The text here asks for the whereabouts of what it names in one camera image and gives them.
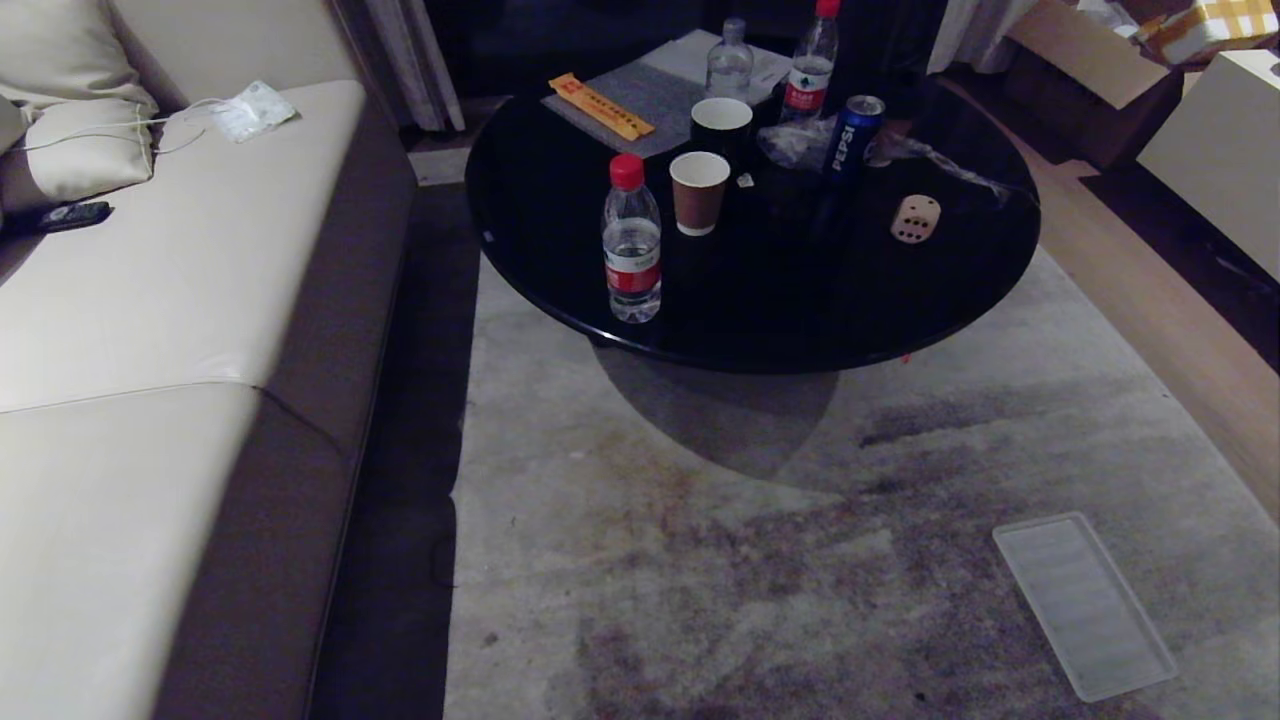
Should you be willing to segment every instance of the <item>white cable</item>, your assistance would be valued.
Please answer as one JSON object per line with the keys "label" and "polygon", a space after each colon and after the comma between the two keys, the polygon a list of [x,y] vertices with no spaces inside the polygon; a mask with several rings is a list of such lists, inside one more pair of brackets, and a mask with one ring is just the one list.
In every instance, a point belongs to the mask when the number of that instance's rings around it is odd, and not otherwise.
{"label": "white cable", "polygon": [[[63,137],[59,137],[58,140],[51,140],[49,142],[41,142],[40,145],[28,145],[28,146],[23,146],[23,147],[12,147],[12,149],[9,149],[9,152],[31,152],[32,150],[44,150],[45,147],[52,147],[54,145],[59,145],[59,143],[67,142],[68,140],[76,140],[76,138],[81,138],[81,137],[114,137],[115,140],[127,140],[129,142],[133,142],[134,141],[133,138],[120,137],[118,135],[93,133],[93,132],[90,132],[90,131],[95,131],[95,129],[110,129],[110,128],[133,128],[133,127],[145,127],[145,126],[160,126],[160,124],[169,123],[172,120],[175,120],[178,118],[182,118],[183,120],[189,120],[191,117],[187,115],[186,113],[188,113],[191,110],[195,110],[197,108],[201,108],[201,106],[205,106],[205,105],[209,105],[209,104],[228,104],[228,102],[229,102],[228,100],[223,100],[220,97],[206,97],[204,100],[197,100],[197,101],[192,102],[191,105],[187,105],[186,108],[183,108],[182,110],[178,110],[177,113],[174,113],[173,115],[169,115],[168,118],[159,118],[159,119],[154,119],[154,120],[133,120],[133,122],[128,122],[128,123],[104,123],[104,124],[99,124],[99,126],[88,126],[88,127],[81,128],[78,131],[74,131],[74,132],[72,132],[69,135],[65,135]],[[201,129],[200,135],[197,135],[195,138],[192,138],[191,142],[187,142],[187,143],[184,143],[184,145],[182,145],[179,147],[174,147],[172,150],[165,150],[164,152],[157,152],[157,155],[164,155],[164,154],[168,154],[168,152],[173,152],[174,150],[179,150],[180,147],[186,147],[187,145],[191,145],[196,140],[200,140],[200,137],[204,136],[204,135],[205,135],[205,131]]]}

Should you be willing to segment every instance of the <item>white curtain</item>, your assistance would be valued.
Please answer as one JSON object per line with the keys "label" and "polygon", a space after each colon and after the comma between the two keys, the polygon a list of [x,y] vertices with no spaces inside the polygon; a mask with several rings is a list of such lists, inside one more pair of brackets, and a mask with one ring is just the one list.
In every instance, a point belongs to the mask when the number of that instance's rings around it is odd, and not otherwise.
{"label": "white curtain", "polygon": [[1005,33],[1037,0],[950,0],[929,56],[929,73],[969,63],[979,73],[1009,69],[1014,45]]}
{"label": "white curtain", "polygon": [[333,0],[372,91],[402,124],[462,131],[462,106],[425,0]]}

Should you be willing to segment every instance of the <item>clear bottle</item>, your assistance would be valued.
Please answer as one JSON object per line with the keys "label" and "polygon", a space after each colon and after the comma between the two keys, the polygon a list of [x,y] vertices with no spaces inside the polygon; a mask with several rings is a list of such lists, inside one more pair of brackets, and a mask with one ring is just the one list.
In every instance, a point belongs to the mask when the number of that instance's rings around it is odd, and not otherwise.
{"label": "clear bottle", "polygon": [[616,156],[609,179],[613,190],[600,220],[609,307],[625,323],[646,323],[662,306],[662,218],[644,184],[644,160]]}
{"label": "clear bottle", "polygon": [[707,96],[732,97],[748,102],[755,54],[746,44],[746,20],[730,18],[719,45],[707,54]]}
{"label": "clear bottle", "polygon": [[831,72],[836,68],[836,50],[840,49],[838,14],[840,0],[818,0],[817,18],[796,47],[791,77],[787,78],[787,95],[782,100],[783,123],[822,114]]}

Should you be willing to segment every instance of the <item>red label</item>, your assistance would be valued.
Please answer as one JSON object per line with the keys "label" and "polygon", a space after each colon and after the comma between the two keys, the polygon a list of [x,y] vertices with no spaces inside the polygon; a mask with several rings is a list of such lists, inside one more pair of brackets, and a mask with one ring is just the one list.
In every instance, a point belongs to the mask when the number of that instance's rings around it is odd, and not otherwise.
{"label": "red label", "polygon": [[812,111],[822,108],[822,101],[827,99],[827,88],[804,91],[794,85],[787,85],[787,108],[792,110]]}
{"label": "red label", "polygon": [[648,292],[653,290],[653,286],[658,284],[658,278],[662,277],[662,269],[655,264],[648,270],[641,270],[639,273],[622,273],[605,266],[604,277],[608,278],[609,287],[618,292]]}

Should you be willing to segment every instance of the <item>cardboard box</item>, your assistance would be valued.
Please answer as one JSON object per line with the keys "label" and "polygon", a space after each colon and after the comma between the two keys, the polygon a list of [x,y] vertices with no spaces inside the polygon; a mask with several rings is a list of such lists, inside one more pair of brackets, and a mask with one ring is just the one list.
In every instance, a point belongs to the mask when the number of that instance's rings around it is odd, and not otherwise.
{"label": "cardboard box", "polygon": [[1021,50],[1005,94],[1100,169],[1133,161],[1181,99],[1180,70],[1060,0],[1041,0],[1009,37]]}
{"label": "cardboard box", "polygon": [[1222,53],[1138,158],[1280,281],[1280,76],[1266,50]]}
{"label": "cardboard box", "polygon": [[1138,38],[1170,65],[1207,63],[1217,53],[1257,47],[1280,29],[1270,0],[1129,0],[1144,23]]}

